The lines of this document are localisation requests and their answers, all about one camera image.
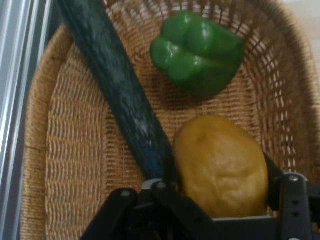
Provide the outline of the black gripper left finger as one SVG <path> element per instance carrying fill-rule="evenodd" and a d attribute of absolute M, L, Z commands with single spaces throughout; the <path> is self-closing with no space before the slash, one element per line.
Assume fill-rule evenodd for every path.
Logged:
<path fill-rule="evenodd" d="M 164 179 L 153 179 L 140 192 L 118 188 L 107 197 L 82 240 L 216 240 L 213 220 L 176 189 L 177 172 L 170 151 Z"/>

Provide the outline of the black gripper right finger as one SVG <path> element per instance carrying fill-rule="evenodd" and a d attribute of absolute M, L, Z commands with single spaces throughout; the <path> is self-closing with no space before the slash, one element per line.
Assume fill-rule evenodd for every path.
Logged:
<path fill-rule="evenodd" d="M 283 172 L 264 153 L 268 172 L 268 206 L 278 212 L 280 240 L 318 240 L 320 186 L 298 172 Z"/>

